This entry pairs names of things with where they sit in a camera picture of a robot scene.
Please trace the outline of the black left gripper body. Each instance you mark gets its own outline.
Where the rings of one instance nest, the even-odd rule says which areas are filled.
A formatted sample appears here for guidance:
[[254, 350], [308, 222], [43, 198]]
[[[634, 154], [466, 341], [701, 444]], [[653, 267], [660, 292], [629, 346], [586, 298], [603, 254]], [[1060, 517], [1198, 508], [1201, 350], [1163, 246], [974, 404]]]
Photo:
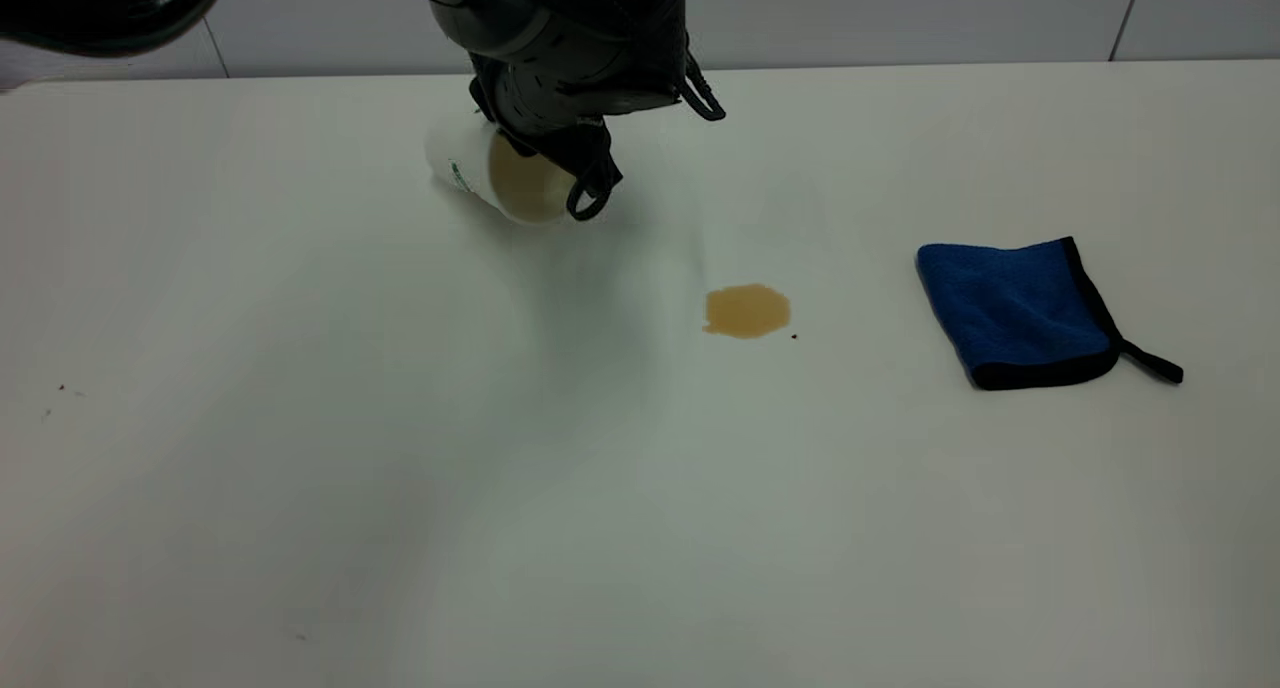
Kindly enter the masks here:
[[687, 49], [685, 0], [468, 0], [500, 132], [562, 170], [573, 127], [678, 104]]

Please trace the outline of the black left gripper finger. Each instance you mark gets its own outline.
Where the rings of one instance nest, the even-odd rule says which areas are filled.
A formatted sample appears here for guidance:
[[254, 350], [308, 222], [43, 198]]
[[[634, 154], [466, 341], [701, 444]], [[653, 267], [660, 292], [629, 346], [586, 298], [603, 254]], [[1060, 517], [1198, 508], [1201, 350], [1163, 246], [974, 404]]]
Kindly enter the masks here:
[[564, 138], [564, 169], [575, 176], [566, 199], [570, 217], [588, 223], [602, 214], [622, 174], [612, 155], [612, 136], [604, 120], [573, 127]]
[[468, 95], [476, 105], [476, 113], [483, 114], [490, 127], [502, 130], [502, 123], [497, 109], [493, 105], [490, 92], [492, 87], [484, 75], [474, 75], [471, 78], [468, 83]]

